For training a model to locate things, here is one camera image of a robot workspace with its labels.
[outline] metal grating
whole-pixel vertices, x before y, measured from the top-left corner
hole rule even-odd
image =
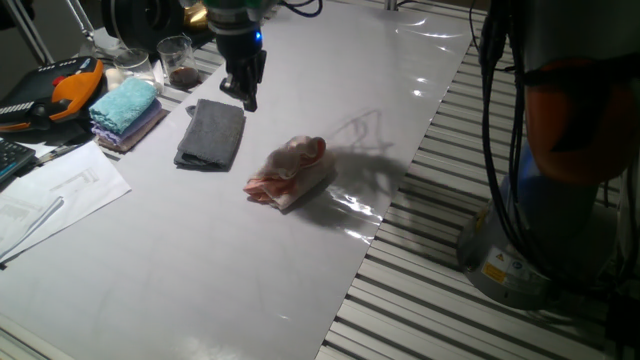
[[[383,8],[383,1],[339,2]],[[468,20],[468,9],[428,0],[400,11]],[[473,12],[476,34],[485,14]],[[205,76],[224,61],[214,43],[195,57]],[[498,66],[512,63],[506,52]],[[514,93],[513,75],[497,73],[491,137],[501,176]],[[166,83],[159,100],[173,110],[187,96]],[[615,352],[605,351],[605,304],[583,303],[572,314],[514,310],[485,297],[457,270],[457,237],[490,198],[481,109],[478,54],[470,46],[316,359],[602,359],[603,351]],[[618,196],[618,184],[611,185],[609,201]]]

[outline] gray cloth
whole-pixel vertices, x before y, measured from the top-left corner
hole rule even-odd
[[[178,145],[174,164],[185,169],[229,171],[238,151],[244,123],[244,110],[241,108],[198,100],[187,132]]]

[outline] white sheet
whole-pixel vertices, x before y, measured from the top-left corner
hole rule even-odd
[[[0,274],[2,313],[82,359],[315,356],[471,38],[464,20],[336,3],[281,9],[263,37],[231,171],[172,163],[186,106],[240,105],[223,66],[119,162],[131,194]],[[247,201],[247,178],[302,134],[337,154],[335,181],[286,215]]]
[[[16,182],[18,187],[47,192],[41,194],[43,199],[61,198],[64,204],[26,239],[0,257],[0,262],[29,249],[131,190],[94,142],[47,163]]]
[[[42,225],[62,203],[62,198],[48,189],[19,180],[0,192],[0,259]]]

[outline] cup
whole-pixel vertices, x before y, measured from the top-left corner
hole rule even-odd
[[[191,39],[184,35],[168,37],[158,43],[157,50],[171,85],[186,90],[200,84]]]
[[[149,54],[142,49],[127,49],[113,59],[116,68],[125,78],[135,77],[152,85],[156,92],[162,92],[160,84],[156,82],[153,69],[149,62]]]

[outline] blue towel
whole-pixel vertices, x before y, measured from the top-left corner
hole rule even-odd
[[[149,121],[156,117],[162,111],[162,104],[158,100],[153,100],[151,105],[145,110],[136,121],[132,122],[131,125],[122,133],[122,134],[114,134],[111,131],[102,127],[102,125],[94,122],[93,128],[91,132],[94,134],[103,137],[106,140],[111,141],[114,145],[120,145],[122,142],[127,140],[127,138],[137,132],[141,127],[146,125]]]
[[[89,108],[91,119],[114,134],[122,134],[156,98],[156,88],[128,78]]]

